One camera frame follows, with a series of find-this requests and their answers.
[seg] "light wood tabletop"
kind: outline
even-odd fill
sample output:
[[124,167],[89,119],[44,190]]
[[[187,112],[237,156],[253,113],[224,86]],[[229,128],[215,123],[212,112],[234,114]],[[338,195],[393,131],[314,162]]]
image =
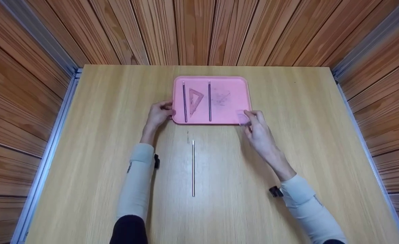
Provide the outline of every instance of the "light wood tabletop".
[[[131,150],[150,105],[172,98],[177,76],[244,77],[252,108],[263,110],[278,146],[349,243],[399,243],[329,68],[86,65],[27,244],[109,242]],[[240,127],[170,121],[156,153],[161,163],[147,220],[150,243],[308,241],[283,200],[268,193],[279,182]]]

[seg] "metal frame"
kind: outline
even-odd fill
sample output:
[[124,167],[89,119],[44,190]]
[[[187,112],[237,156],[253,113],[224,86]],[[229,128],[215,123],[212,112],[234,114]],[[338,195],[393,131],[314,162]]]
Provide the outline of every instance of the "metal frame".
[[24,0],[0,0],[0,3],[63,68],[68,76],[75,74],[75,71],[79,68],[76,62],[72,60]]
[[44,150],[43,157],[41,158],[40,165],[38,166],[37,173],[32,183],[29,195],[26,198],[23,210],[21,211],[20,218],[12,236],[12,244],[24,243],[29,227],[31,225],[32,218],[35,213],[38,201],[40,200],[41,192],[43,191],[44,184],[49,174],[50,166],[52,165],[53,156],[58,146],[60,135],[62,133],[63,125],[66,120],[66,116],[73,100],[74,92],[76,91],[82,69],[79,68],[73,77],[71,77],[70,84],[66,91],[64,100],[60,107],[58,116],[53,126],[52,133],[49,141],[47,142],[46,149]]
[[380,188],[382,190],[382,194],[383,194],[383,196],[385,198],[385,201],[388,204],[390,212],[391,212],[391,214],[393,216],[394,221],[397,224],[397,228],[398,228],[398,231],[399,231],[399,218],[398,218],[397,212],[395,211],[394,206],[393,206],[393,204],[391,202],[391,199],[389,198],[388,192],[387,192],[387,190],[385,188],[385,185],[384,185],[384,183],[383,183],[383,181],[381,179],[381,176],[379,174],[378,168],[376,167],[376,164],[373,161],[372,154],[370,153],[370,150],[368,149],[367,144],[365,142],[364,136],[362,136],[362,133],[361,133],[361,130],[359,129],[358,123],[356,122],[356,119],[353,116],[353,112],[350,109],[350,105],[347,102],[346,96],[344,95],[344,92],[341,89],[341,86],[339,84],[337,84],[337,87],[338,87],[338,90],[340,92],[341,98],[343,99],[343,102],[344,102],[344,104],[345,104],[345,106],[347,108],[347,112],[348,112],[348,115],[350,117],[350,120],[352,121],[353,127],[354,127],[356,133],[358,134],[358,138],[359,138],[359,141],[361,142],[362,148],[364,149],[365,156],[367,156],[368,162],[370,163],[370,166],[372,167],[373,173],[375,174],[376,180],[377,180],[377,182],[378,182],[378,184],[379,184],[379,186],[380,186]]
[[358,65],[367,53],[385,40],[397,27],[399,27],[399,5],[332,69],[334,79],[340,82],[348,71]]

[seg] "person's left hand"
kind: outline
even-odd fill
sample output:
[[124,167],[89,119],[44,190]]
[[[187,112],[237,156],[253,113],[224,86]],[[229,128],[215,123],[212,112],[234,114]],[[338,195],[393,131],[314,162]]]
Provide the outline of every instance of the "person's left hand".
[[165,120],[175,114],[172,109],[172,100],[157,102],[151,105],[150,112],[148,113],[146,127],[157,129]]
[[140,143],[153,145],[157,128],[174,114],[175,110],[172,109],[172,100],[157,102],[151,105],[147,123],[142,130]]

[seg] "light gray long sleeve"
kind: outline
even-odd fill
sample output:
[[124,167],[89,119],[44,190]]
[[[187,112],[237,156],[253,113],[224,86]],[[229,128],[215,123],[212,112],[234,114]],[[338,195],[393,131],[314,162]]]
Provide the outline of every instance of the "light gray long sleeve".
[[125,215],[136,215],[147,221],[151,177],[154,172],[154,148],[145,143],[136,144],[130,157],[130,166],[122,185],[117,208],[117,220]]
[[285,205],[296,218],[311,242],[323,244],[327,240],[336,239],[347,243],[346,237],[334,216],[316,198],[316,192],[308,182],[299,175],[281,182]]

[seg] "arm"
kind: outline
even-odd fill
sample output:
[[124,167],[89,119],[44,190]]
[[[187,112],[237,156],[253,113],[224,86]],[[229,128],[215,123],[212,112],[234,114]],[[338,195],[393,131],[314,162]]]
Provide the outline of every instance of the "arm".
[[261,111],[245,111],[251,124],[245,128],[249,142],[281,181],[285,205],[315,244],[327,240],[346,242],[344,233],[330,212],[316,198],[306,180],[297,175],[274,141]]
[[157,128],[173,113],[172,101],[158,102],[150,108],[141,140],[135,145],[130,156],[130,165],[119,196],[117,222],[111,244],[147,243],[145,222],[154,172],[153,141]]

